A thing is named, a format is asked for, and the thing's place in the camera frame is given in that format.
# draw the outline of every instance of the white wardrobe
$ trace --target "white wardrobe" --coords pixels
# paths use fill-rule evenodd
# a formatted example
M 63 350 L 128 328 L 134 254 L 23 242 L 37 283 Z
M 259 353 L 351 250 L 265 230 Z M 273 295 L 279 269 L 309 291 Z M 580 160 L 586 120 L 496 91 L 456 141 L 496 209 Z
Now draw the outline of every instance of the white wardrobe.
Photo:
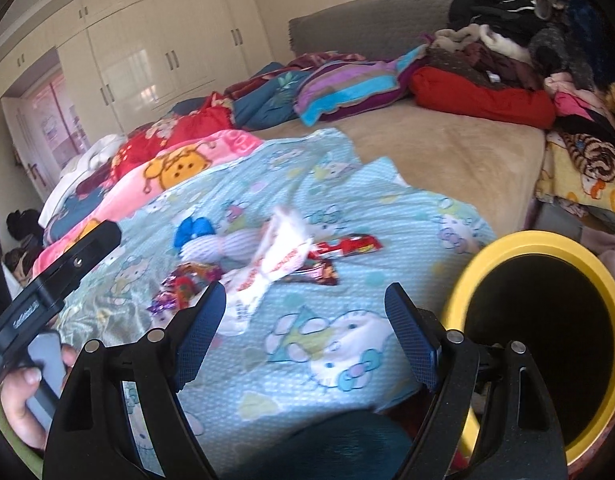
M 31 50 L 30 36 L 41 46 Z M 0 97 L 52 47 L 90 143 L 272 61 L 254 0 L 73 0 L 1 61 Z

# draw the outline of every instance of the yellow bucket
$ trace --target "yellow bucket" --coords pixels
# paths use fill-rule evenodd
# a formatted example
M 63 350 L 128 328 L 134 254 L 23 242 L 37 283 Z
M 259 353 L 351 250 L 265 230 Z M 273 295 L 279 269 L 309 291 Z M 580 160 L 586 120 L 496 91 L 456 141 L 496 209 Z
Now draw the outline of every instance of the yellow bucket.
M 495 241 L 463 272 L 442 321 L 477 343 L 527 345 L 552 396 L 569 465 L 609 423 L 615 412 L 615 282 L 578 243 L 543 231 Z M 478 430 L 470 411 L 460 446 L 467 456 Z

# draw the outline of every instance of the gray headboard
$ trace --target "gray headboard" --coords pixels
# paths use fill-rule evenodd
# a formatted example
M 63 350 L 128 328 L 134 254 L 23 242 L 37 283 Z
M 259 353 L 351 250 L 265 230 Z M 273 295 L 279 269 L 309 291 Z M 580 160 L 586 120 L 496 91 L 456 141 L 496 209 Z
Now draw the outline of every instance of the gray headboard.
M 451 0 L 356 0 L 290 20 L 297 56 L 337 50 L 394 59 L 423 43 L 421 34 L 447 27 Z

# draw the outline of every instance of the hand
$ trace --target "hand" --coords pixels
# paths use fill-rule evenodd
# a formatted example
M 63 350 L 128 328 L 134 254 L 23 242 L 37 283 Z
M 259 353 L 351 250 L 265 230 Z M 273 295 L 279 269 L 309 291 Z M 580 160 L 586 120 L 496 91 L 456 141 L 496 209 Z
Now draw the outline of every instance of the hand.
M 68 369 L 63 386 L 76 362 L 76 356 L 72 346 L 61 346 L 61 358 Z M 9 373 L 3 379 L 1 405 L 10 427 L 18 437 L 34 449 L 45 450 L 48 436 L 25 404 L 26 400 L 34 396 L 40 383 L 41 371 L 38 368 L 21 368 Z

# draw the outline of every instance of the green sleeve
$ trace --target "green sleeve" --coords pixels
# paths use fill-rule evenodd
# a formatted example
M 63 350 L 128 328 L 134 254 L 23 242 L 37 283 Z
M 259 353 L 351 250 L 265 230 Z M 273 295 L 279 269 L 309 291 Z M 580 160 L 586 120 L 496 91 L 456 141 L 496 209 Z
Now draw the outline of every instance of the green sleeve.
M 0 430 L 3 436 L 12 446 L 14 452 L 24 462 L 25 465 L 30 468 L 30 471 L 34 475 L 41 479 L 41 473 L 43 471 L 43 459 L 41 459 L 31 448 L 25 445 L 25 443 L 16 436 L 16 433 L 10 428 L 6 414 L 3 412 L 3 406 L 1 405 L 1 390 L 0 390 Z

